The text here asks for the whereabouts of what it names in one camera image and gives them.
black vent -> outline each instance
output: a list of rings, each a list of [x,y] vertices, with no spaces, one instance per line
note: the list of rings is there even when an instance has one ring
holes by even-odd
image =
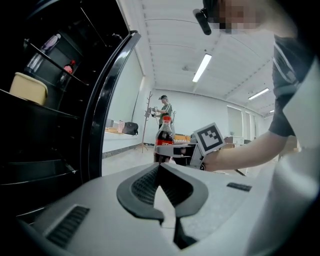
[[[242,191],[246,191],[246,192],[249,192],[251,190],[251,188],[252,188],[252,186],[249,186],[249,185],[238,184],[238,183],[233,183],[233,182],[230,182],[226,186],[229,187],[229,188],[242,190]]]
[[[159,168],[158,179],[163,192],[166,194],[173,207],[176,207],[183,201],[187,200],[194,191],[194,187],[191,183],[175,175],[169,170],[166,170],[162,166]]]
[[[56,245],[65,248],[77,229],[85,219],[90,209],[75,206],[63,220],[49,233],[47,239]]]
[[[132,193],[145,204],[154,205],[159,183],[157,182],[158,166],[132,184]]]

red bottle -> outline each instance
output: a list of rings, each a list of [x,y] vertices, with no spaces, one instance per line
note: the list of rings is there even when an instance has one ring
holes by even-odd
[[[170,123],[171,123],[171,117],[164,116],[162,126],[155,136],[154,148],[156,148],[156,146],[170,145],[174,143],[174,138],[173,138],[173,133],[170,127]],[[170,156],[160,155],[154,152],[154,162],[168,163],[169,160],[170,160]]]
[[[67,71],[68,73],[72,74],[74,72],[74,66],[76,64],[76,61],[75,60],[71,60],[70,61],[70,64],[67,64],[63,67],[63,69],[65,71]],[[60,87],[64,86],[66,83],[67,83],[67,80],[68,80],[68,75],[66,74],[66,72],[61,72],[61,75],[58,79],[58,85]]]

yellow container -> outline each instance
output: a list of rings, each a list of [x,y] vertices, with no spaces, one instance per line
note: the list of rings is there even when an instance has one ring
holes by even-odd
[[[15,73],[10,93],[43,105],[48,97],[48,88],[43,82],[17,72]]]

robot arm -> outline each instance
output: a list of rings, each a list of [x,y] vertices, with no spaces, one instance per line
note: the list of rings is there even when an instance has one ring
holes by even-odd
[[[205,170],[203,160],[206,155],[220,149],[226,143],[215,123],[196,130],[191,137],[189,144],[156,146],[155,153],[172,157],[178,165]]]

ceiling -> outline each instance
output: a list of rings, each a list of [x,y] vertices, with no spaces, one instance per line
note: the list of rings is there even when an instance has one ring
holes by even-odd
[[[225,35],[212,30],[205,35],[193,16],[194,9],[203,7],[202,0],[132,1],[143,18],[139,28],[149,44],[155,88],[225,100],[263,116],[274,109],[272,33]],[[205,53],[212,59],[194,83]],[[265,88],[270,91],[248,100]]]

